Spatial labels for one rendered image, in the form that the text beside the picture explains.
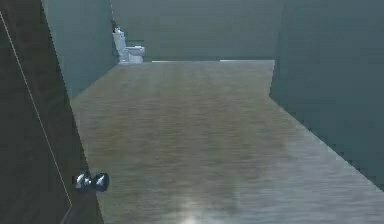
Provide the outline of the dark brown room door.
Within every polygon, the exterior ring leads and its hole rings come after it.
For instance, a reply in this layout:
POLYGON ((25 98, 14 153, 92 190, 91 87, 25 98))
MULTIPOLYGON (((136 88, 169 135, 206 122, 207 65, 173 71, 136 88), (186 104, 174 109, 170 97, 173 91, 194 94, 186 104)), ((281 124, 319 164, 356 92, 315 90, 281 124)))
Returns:
POLYGON ((0 0, 0 224, 104 224, 40 0, 0 0))

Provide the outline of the white toilet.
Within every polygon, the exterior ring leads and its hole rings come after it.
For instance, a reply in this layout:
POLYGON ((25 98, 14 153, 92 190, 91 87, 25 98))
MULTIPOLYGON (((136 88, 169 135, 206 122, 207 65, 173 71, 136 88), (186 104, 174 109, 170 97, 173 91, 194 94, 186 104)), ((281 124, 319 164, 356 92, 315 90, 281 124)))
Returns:
POLYGON ((141 64, 144 61, 144 46, 127 46, 125 34, 119 27, 113 30, 112 35, 120 64, 141 64))

